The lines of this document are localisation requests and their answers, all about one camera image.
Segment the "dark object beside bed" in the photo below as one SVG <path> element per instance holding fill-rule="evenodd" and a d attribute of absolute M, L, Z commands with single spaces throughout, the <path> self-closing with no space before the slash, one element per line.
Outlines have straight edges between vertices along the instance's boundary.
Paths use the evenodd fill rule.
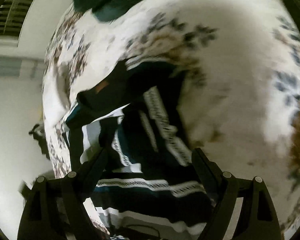
<path fill-rule="evenodd" d="M 33 128 L 29 131 L 29 135 L 32 136 L 33 139 L 38 142 L 42 155 L 45 155 L 46 159 L 50 160 L 50 155 L 45 137 L 44 124 L 35 124 Z"/>

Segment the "floral white fleece blanket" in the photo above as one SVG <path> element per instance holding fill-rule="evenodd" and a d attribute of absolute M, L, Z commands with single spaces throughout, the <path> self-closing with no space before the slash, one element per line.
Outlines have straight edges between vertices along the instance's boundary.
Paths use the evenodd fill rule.
<path fill-rule="evenodd" d="M 283 0 L 73 0 L 46 50 L 43 115 L 57 177 L 63 117 L 128 56 L 189 63 L 181 115 L 193 146 L 236 175 L 261 172 L 284 239 L 300 229 L 300 33 Z"/>

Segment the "dark patterned knit garment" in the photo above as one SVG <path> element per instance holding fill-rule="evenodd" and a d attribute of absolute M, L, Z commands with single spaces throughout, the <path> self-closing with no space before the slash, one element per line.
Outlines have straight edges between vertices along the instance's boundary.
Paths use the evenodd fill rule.
<path fill-rule="evenodd" d="M 128 226 L 165 239 L 197 239 L 213 212 L 177 111 L 186 74 L 167 62 L 120 61 L 77 94 L 63 138 L 72 167 L 80 165 L 85 132 L 104 155 L 90 198 L 111 234 Z"/>

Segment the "louvered window shutter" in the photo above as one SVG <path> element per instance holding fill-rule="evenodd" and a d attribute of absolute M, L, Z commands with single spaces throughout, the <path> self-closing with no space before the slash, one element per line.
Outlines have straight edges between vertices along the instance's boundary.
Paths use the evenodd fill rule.
<path fill-rule="evenodd" d="M 18 38 L 33 0 L 4 0 L 0 6 L 0 36 Z"/>

